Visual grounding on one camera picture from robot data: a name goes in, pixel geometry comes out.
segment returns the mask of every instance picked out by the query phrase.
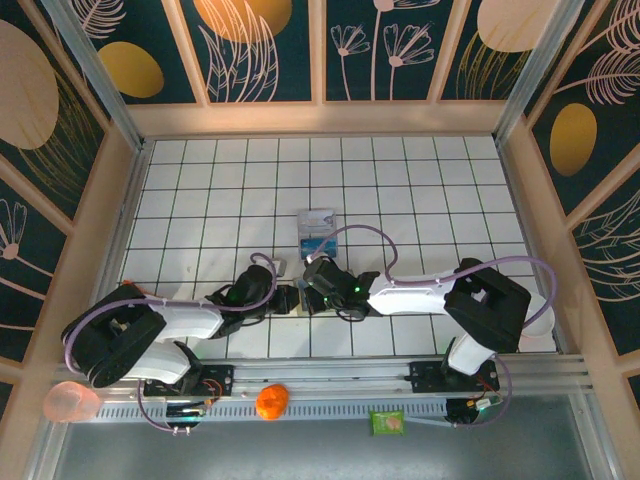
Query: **white tile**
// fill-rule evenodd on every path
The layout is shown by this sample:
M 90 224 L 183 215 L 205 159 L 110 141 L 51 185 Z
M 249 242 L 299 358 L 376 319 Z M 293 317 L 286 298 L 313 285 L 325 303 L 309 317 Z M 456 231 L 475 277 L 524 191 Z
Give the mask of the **white tile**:
M 384 250 L 379 247 L 347 247 L 349 268 L 360 275 L 364 272 L 381 272 L 385 268 Z
M 305 267 L 298 247 L 276 247 L 273 250 L 273 257 L 287 262 L 282 280 L 293 280 L 304 273 Z
M 352 334 L 354 355 L 393 355 L 389 317 L 369 317 L 364 322 L 354 323 Z
M 454 243 L 449 215 L 416 215 L 420 243 Z
M 164 248 L 168 228 L 168 218 L 136 220 L 129 248 Z
M 481 213 L 451 215 L 456 243 L 489 243 L 489 233 Z
M 431 321 L 433 322 L 433 333 L 436 340 L 436 353 L 444 355 L 451 340 L 461 337 L 465 331 L 458 322 L 448 315 L 433 315 Z
M 402 137 L 374 137 L 373 154 L 376 160 L 404 160 Z
M 243 181 L 244 164 L 214 164 L 211 188 L 242 188 Z
M 369 225 L 380 228 L 380 217 L 378 215 L 347 215 L 347 225 Z M 346 232 L 347 245 L 381 245 L 382 237 L 364 228 L 352 228 Z
M 408 166 L 411 185 L 442 185 L 438 162 L 409 162 Z
M 156 287 L 156 295 L 170 300 L 192 300 L 193 287 L 194 283 L 192 282 L 158 283 L 158 286 Z
M 436 148 L 432 137 L 404 137 L 407 160 L 435 160 Z
M 311 318 L 311 356 L 351 355 L 351 326 L 338 317 Z
M 464 137 L 469 158 L 498 158 L 496 145 L 490 135 L 484 137 Z
M 218 140 L 216 162 L 244 162 L 247 156 L 247 140 Z
M 269 358 L 309 356 L 309 319 L 272 318 Z
M 204 218 L 172 218 L 167 248 L 200 247 Z
M 247 163 L 244 173 L 245 187 L 275 187 L 277 163 Z
M 277 192 L 276 214 L 297 215 L 300 210 L 309 209 L 308 188 L 279 188 Z
M 463 245 L 456 245 L 458 249 L 458 256 L 460 260 L 463 258 L 476 258 L 481 262 L 488 262 L 493 260 L 493 249 L 489 243 L 467 243 Z
M 348 187 L 344 189 L 345 212 L 349 215 L 378 213 L 378 192 L 375 187 Z
M 413 213 L 409 187 L 379 187 L 378 197 L 380 213 Z
M 398 261 L 391 269 L 391 274 L 397 276 L 422 275 L 424 272 L 422 256 L 418 245 L 398 245 Z M 384 247 L 387 265 L 393 260 L 393 250 L 391 247 Z
M 418 244 L 414 215 L 382 215 L 382 231 L 397 245 Z
M 345 186 L 367 187 L 376 184 L 373 162 L 345 162 L 342 170 Z
M 409 185 L 406 162 L 375 162 L 378 185 Z
M 276 189 L 245 190 L 242 195 L 242 215 L 273 216 L 276 209 Z
M 416 213 L 447 213 L 444 189 L 437 187 L 411 187 L 413 206 Z
M 311 186 L 342 186 L 342 162 L 312 162 Z
M 431 316 L 394 316 L 393 341 L 396 355 L 433 355 L 436 353 Z
M 240 219 L 238 246 L 268 247 L 272 245 L 273 217 L 243 217 Z
M 215 340 L 189 338 L 187 345 L 200 360 L 217 360 L 226 358 L 228 341 L 229 337 Z
M 178 185 L 180 165 L 151 165 L 145 190 L 172 190 Z
M 424 271 L 436 274 L 460 266 L 455 245 L 420 245 Z
M 231 278 L 226 282 L 197 282 L 196 288 L 193 292 L 194 299 L 201 299 L 207 295 L 211 295 L 214 292 L 217 292 L 225 285 L 229 285 Z
M 160 281 L 175 283 L 195 281 L 199 258 L 200 250 L 197 248 L 165 250 L 160 269 Z
M 342 158 L 344 160 L 373 160 L 371 138 L 343 138 Z
M 247 149 L 247 162 L 277 162 L 277 138 L 252 138 Z
M 153 147 L 151 163 L 181 163 L 184 144 L 184 140 L 157 141 Z
M 435 137 L 438 158 L 442 159 L 463 159 L 467 156 L 467 148 L 462 137 Z
M 254 253 L 262 253 L 267 257 L 271 258 L 272 255 L 272 247 L 257 247 L 257 248 L 238 248 L 236 254 L 236 274 L 235 278 L 237 279 L 243 272 L 247 270 L 251 265 L 253 265 L 253 261 L 251 260 L 251 255 Z
M 227 358 L 267 358 L 269 319 L 253 327 L 240 328 L 229 337 Z
M 485 212 L 513 212 L 513 201 L 506 185 L 478 186 L 482 209 Z
M 339 138 L 312 138 L 311 160 L 342 160 Z
M 515 213 L 487 213 L 487 226 L 492 242 L 522 242 L 522 231 Z
M 298 246 L 298 218 L 276 217 L 275 245 L 278 247 Z
M 212 168 L 213 164 L 206 163 L 183 165 L 180 171 L 178 188 L 209 188 Z
M 213 163 L 216 143 L 216 140 L 187 141 L 183 163 Z
M 538 283 L 536 282 L 536 277 L 511 277 L 511 280 L 516 282 L 518 285 L 526 288 L 531 293 L 540 293 Z
M 494 243 L 493 250 L 496 258 L 529 255 L 524 243 Z M 498 265 L 498 271 L 503 275 L 533 275 L 533 268 L 528 262 L 502 263 Z
M 209 217 L 237 217 L 240 215 L 242 190 L 210 190 L 207 216 Z
M 474 185 L 473 172 L 467 160 L 440 160 L 440 172 L 445 185 Z
M 308 138 L 281 138 L 278 160 L 280 162 L 307 161 L 309 160 L 310 148 Z
M 446 186 L 444 190 L 447 194 L 447 205 L 451 213 L 474 213 L 482 211 L 478 191 L 475 186 Z
M 500 160 L 471 160 L 471 167 L 478 185 L 504 185 L 507 183 Z
M 331 208 L 337 215 L 342 215 L 344 213 L 343 193 L 342 188 L 312 188 L 311 208 Z
M 203 247 L 236 247 L 238 218 L 207 218 L 204 224 Z
M 278 188 L 308 186 L 309 162 L 290 162 L 278 165 Z
M 235 248 L 205 248 L 200 252 L 199 282 L 233 281 L 236 264 Z
M 556 342 L 553 340 L 551 333 L 541 338 L 520 337 L 518 348 L 521 353 L 553 353 L 557 351 Z
M 207 190 L 178 190 L 172 217 L 204 217 L 207 209 Z
M 142 192 L 138 218 L 170 217 L 175 192 L 172 190 L 149 190 Z
M 123 280 L 155 282 L 158 280 L 162 250 L 129 250 L 122 271 Z

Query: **flower illustration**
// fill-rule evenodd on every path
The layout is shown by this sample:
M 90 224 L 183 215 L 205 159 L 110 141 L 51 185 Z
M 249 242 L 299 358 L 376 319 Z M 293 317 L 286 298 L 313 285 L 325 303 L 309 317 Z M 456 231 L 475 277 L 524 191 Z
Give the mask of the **flower illustration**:
M 371 50 L 371 44 L 369 42 L 365 42 L 366 35 L 362 31 L 362 25 L 358 25 L 357 27 L 350 25 L 348 27 L 344 27 L 344 30 L 340 25 L 331 27 L 331 38 L 333 39 L 333 44 L 338 50 L 338 55 L 340 55 L 344 91 L 347 94 L 347 100 L 351 100 L 349 83 L 347 82 L 347 72 L 344 66 L 344 58 L 349 55 L 356 55 L 358 53 L 364 53 Z
M 400 36 L 397 24 L 385 27 L 384 46 L 389 56 L 389 65 L 396 68 L 433 60 L 433 48 L 427 48 L 431 43 L 430 26 L 407 25 Z
M 373 4 L 379 12 L 391 10 L 408 10 L 410 8 L 432 7 L 440 3 L 440 0 L 373 0 Z
M 13 260 L 18 257 L 20 240 L 27 223 L 27 207 L 16 202 L 13 215 L 7 201 L 0 199 L 0 258 Z

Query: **dark teal wallpaper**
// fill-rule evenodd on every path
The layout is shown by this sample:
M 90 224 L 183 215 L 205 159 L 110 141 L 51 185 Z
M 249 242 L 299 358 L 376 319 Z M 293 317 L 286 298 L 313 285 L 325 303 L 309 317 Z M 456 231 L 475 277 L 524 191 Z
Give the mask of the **dark teal wallpaper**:
M 181 0 L 213 103 L 311 100 L 307 0 Z
M 104 131 L 15 2 L 0 4 L 0 154 L 73 218 Z
M 327 100 L 425 100 L 452 4 L 328 0 Z
M 23 360 L 65 240 L 0 180 L 0 357 Z
M 640 5 L 612 1 L 533 126 L 570 213 L 640 141 Z
M 640 171 L 573 230 L 618 354 L 640 348 Z

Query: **gray surface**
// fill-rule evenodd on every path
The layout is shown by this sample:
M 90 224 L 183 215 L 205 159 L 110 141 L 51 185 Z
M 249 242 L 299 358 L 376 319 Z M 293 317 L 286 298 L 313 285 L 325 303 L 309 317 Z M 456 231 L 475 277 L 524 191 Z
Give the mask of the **gray surface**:
M 566 398 L 516 398 L 486 429 L 407 424 L 372 437 L 364 420 L 205 424 L 174 438 L 143 424 L 73 425 L 59 480 L 591 478 Z

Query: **translucent cup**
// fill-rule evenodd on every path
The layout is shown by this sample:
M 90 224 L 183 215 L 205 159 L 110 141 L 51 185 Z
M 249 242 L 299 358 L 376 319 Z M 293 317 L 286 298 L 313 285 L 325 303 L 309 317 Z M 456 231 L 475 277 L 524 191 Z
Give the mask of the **translucent cup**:
M 98 414 L 102 400 L 96 393 L 76 382 L 62 382 L 44 399 L 44 415 L 52 422 L 68 423 L 90 420 Z

